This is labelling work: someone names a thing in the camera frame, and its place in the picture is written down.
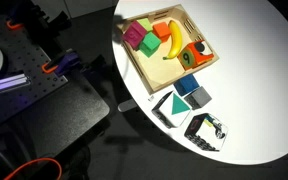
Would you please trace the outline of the purple orange clamp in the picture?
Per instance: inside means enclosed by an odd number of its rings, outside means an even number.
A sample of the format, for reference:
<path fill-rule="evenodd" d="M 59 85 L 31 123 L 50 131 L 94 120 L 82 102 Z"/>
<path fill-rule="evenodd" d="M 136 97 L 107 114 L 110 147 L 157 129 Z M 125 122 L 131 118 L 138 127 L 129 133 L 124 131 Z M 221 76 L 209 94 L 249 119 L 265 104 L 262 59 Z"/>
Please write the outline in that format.
<path fill-rule="evenodd" d="M 77 52 L 68 49 L 56 55 L 50 62 L 43 64 L 41 69 L 46 74 L 54 73 L 57 76 L 62 76 L 79 63 L 80 58 Z"/>

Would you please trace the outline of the orange foam cube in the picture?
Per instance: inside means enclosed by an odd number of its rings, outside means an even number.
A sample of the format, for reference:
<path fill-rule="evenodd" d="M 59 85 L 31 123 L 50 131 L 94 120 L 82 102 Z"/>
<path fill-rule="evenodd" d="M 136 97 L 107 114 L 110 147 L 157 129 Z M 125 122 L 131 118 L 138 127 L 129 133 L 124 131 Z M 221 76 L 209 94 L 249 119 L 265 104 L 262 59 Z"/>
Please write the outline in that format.
<path fill-rule="evenodd" d="M 162 42 L 166 42 L 171 35 L 171 31 L 165 22 L 153 25 L 153 34 Z"/>

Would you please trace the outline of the orange clamp far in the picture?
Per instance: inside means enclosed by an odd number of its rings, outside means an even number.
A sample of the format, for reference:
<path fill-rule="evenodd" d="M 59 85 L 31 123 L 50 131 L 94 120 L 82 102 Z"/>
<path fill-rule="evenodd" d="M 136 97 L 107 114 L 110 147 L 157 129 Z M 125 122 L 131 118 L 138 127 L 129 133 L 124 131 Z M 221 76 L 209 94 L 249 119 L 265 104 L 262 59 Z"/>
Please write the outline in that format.
<path fill-rule="evenodd" d="M 22 23 L 13 23 L 11 20 L 6 21 L 6 25 L 10 30 L 15 30 L 24 26 Z"/>

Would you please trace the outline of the white table leg base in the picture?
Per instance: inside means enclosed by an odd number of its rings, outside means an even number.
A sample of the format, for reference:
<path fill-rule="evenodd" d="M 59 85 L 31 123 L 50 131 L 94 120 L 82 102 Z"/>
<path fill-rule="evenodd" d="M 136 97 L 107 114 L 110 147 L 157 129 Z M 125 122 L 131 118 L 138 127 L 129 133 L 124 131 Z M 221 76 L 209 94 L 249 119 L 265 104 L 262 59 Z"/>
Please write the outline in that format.
<path fill-rule="evenodd" d="M 129 111 L 137 106 L 136 102 L 133 99 L 124 101 L 118 105 L 118 110 L 120 112 Z"/>

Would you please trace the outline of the yellow banana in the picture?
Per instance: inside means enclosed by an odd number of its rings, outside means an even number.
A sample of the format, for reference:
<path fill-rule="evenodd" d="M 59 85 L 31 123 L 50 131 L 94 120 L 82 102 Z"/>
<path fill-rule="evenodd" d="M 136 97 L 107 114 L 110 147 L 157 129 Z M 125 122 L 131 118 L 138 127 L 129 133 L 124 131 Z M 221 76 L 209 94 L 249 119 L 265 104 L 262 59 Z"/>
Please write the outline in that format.
<path fill-rule="evenodd" d="M 171 20 L 169 22 L 168 27 L 171 31 L 172 43 L 168 54 L 164 57 L 164 60 L 175 58 L 180 53 L 183 42 L 182 33 L 179 25 L 174 20 Z"/>

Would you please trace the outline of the black white patterned cube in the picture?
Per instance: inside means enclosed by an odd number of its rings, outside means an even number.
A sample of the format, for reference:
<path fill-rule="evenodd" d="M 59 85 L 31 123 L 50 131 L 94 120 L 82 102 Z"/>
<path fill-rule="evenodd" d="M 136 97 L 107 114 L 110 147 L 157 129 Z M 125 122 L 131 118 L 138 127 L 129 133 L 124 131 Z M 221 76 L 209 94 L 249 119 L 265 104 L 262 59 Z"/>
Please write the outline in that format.
<path fill-rule="evenodd" d="M 220 151 L 228 135 L 228 127 L 209 113 L 195 115 L 184 136 L 203 151 Z"/>

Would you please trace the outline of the magenta foam cube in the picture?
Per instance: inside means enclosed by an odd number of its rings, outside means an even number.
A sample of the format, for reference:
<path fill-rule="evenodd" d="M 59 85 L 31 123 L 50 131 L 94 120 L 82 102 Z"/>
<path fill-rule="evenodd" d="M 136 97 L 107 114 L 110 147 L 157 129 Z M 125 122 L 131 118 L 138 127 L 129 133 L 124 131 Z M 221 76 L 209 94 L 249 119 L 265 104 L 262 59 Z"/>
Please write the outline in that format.
<path fill-rule="evenodd" d="M 133 21 L 122 35 L 122 39 L 137 50 L 146 34 L 147 30 L 138 21 Z"/>

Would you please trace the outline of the light green foam cube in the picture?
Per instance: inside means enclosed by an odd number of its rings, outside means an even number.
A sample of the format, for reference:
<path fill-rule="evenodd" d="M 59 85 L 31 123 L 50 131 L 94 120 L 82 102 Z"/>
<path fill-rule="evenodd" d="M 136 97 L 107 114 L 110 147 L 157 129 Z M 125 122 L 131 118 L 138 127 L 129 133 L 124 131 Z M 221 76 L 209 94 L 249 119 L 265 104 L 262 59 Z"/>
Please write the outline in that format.
<path fill-rule="evenodd" d="M 138 19 L 137 22 L 147 31 L 151 32 L 153 30 L 150 21 L 147 18 Z"/>

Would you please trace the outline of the orange plush number block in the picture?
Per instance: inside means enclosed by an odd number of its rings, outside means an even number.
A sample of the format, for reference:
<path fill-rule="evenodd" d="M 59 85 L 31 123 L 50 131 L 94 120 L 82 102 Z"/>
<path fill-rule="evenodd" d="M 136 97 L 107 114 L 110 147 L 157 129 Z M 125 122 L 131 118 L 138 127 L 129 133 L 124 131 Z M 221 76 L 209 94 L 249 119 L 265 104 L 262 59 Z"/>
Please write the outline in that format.
<path fill-rule="evenodd" d="M 185 70 L 194 69 L 210 61 L 213 57 L 213 51 L 204 40 L 187 44 L 177 56 Z"/>

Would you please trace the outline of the black side table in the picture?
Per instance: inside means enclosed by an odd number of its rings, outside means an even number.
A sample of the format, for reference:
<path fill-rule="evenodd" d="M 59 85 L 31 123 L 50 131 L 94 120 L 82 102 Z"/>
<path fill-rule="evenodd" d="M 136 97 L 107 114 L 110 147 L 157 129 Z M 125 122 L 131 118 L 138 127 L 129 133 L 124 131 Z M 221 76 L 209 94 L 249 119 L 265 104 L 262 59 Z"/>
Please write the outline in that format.
<path fill-rule="evenodd" d="M 63 156 L 103 122 L 110 108 L 83 76 L 38 100 L 0 125 L 0 164 L 16 167 Z"/>

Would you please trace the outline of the silver aluminium rail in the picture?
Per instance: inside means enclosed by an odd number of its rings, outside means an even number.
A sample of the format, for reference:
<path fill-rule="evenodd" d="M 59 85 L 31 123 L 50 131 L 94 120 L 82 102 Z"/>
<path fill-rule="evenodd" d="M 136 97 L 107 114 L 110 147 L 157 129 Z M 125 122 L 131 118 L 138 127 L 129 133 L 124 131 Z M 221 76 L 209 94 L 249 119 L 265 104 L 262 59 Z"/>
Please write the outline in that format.
<path fill-rule="evenodd" d="M 0 91 L 27 85 L 30 83 L 29 78 L 25 74 L 19 74 L 8 78 L 0 79 Z"/>

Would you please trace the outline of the wooden tray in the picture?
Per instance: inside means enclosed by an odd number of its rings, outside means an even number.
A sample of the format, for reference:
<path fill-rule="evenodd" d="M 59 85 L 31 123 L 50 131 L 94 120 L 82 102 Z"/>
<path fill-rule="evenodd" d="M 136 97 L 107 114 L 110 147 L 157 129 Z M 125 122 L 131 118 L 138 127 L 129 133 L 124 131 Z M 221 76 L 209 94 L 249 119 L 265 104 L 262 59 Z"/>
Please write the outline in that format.
<path fill-rule="evenodd" d="M 133 64 L 143 86 L 149 94 L 154 94 L 155 92 L 173 84 L 178 79 L 188 74 L 195 73 L 219 59 L 215 50 L 211 47 L 181 4 L 123 19 L 120 23 L 116 24 L 119 35 L 122 37 L 133 21 L 142 18 L 147 18 L 150 21 L 152 28 L 154 24 L 165 22 L 168 25 L 171 20 L 174 20 L 179 25 L 182 33 L 183 42 L 181 51 L 191 42 L 204 40 L 214 53 L 214 57 L 210 61 L 194 69 L 185 70 L 177 58 L 180 53 L 173 59 L 164 60 L 164 57 L 168 54 L 171 48 L 171 35 L 166 42 L 161 41 L 159 48 L 151 57 L 146 57 L 139 50 L 139 46 L 138 49 L 135 50 L 122 39 L 118 51 L 121 52 L 121 49 L 123 49 L 124 55 L 127 57 L 128 61 Z"/>

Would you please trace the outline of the grey foam cube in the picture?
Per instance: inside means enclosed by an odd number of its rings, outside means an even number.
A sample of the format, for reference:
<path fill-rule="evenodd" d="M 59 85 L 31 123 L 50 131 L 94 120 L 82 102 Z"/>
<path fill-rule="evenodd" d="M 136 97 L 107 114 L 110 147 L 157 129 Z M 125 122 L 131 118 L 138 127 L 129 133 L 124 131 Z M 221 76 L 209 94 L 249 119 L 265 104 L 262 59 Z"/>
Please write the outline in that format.
<path fill-rule="evenodd" d="M 204 107 L 212 100 L 212 97 L 203 87 L 198 87 L 188 94 L 184 100 L 195 110 Z"/>

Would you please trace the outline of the blue foam cube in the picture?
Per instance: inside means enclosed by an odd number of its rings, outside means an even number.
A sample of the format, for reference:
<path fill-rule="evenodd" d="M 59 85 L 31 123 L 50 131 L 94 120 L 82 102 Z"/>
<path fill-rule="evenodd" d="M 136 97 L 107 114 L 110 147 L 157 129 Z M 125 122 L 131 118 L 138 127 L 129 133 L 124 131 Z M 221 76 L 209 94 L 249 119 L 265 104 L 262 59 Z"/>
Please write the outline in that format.
<path fill-rule="evenodd" d="M 184 96 L 199 87 L 199 84 L 192 74 L 182 77 L 174 83 L 174 87 L 180 96 Z"/>

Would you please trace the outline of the black perforated mounting board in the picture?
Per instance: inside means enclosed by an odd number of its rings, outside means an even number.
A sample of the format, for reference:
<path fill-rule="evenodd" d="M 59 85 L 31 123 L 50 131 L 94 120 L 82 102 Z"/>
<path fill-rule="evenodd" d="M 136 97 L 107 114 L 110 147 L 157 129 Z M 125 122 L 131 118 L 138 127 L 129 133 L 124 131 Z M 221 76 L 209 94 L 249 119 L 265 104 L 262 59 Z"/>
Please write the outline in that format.
<path fill-rule="evenodd" d="M 50 61 L 37 44 L 33 44 L 24 27 L 11 30 L 7 17 L 0 15 L 0 49 L 6 58 L 6 75 L 24 74 L 29 82 L 0 92 L 0 124 L 45 97 L 68 80 L 54 73 L 45 74 L 42 66 Z"/>

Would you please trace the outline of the white cube teal triangle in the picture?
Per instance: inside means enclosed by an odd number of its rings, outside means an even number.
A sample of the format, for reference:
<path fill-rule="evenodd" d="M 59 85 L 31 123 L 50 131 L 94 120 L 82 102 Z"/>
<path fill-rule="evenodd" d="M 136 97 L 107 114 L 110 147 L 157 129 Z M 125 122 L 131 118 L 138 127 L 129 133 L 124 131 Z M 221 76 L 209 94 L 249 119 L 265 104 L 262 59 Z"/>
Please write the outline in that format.
<path fill-rule="evenodd" d="M 167 128 L 178 128 L 190 112 L 190 107 L 173 91 L 165 94 L 152 109 Z"/>

